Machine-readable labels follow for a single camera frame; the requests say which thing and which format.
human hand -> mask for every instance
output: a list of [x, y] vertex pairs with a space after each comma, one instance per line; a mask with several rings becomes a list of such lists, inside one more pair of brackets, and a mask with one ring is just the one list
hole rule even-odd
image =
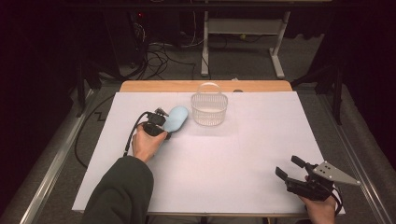
[[138, 125], [132, 141], [134, 156], [143, 162], [148, 162], [157, 152], [166, 135], [167, 132], [162, 132], [157, 136], [151, 136], [143, 130], [141, 124]]
[[299, 196], [305, 203], [309, 218], [313, 224], [333, 224], [335, 223], [335, 199], [330, 196], [324, 202], [311, 201]]

white paper sheet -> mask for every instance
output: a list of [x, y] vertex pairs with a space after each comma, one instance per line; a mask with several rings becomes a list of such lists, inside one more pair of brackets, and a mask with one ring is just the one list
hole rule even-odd
[[323, 161], [296, 92], [224, 94], [226, 119], [204, 127], [192, 119], [191, 92], [117, 93], [73, 210], [85, 209], [143, 112], [184, 105], [190, 110], [185, 124], [148, 162], [155, 179], [149, 213], [304, 213], [302, 202], [275, 175], [279, 166], [289, 177], [304, 179], [306, 171], [290, 161], [292, 155]]

dark sleeve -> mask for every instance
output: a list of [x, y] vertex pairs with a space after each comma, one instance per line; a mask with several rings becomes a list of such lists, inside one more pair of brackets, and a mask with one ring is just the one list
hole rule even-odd
[[93, 191], [81, 223], [143, 224], [154, 179], [147, 165], [135, 157], [122, 157]]

wire basket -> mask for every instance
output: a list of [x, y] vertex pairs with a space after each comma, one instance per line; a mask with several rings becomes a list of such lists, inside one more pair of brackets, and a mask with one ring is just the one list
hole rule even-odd
[[[202, 92], [207, 86], [216, 87], [218, 92]], [[224, 121], [227, 104], [228, 98], [221, 93], [219, 85], [213, 82], [203, 83], [191, 97], [192, 117], [201, 125], [219, 125]]]

person's arm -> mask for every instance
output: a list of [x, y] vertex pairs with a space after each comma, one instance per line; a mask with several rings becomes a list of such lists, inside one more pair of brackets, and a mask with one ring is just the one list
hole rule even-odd
[[137, 127], [134, 156], [118, 159], [103, 176], [87, 203], [82, 224], [145, 222], [154, 183], [145, 162], [151, 159], [165, 137], [166, 132], [152, 137], [141, 126]]
[[313, 224], [334, 224], [335, 223], [335, 199], [331, 196], [324, 202], [311, 201], [299, 196], [305, 203], [309, 218]]

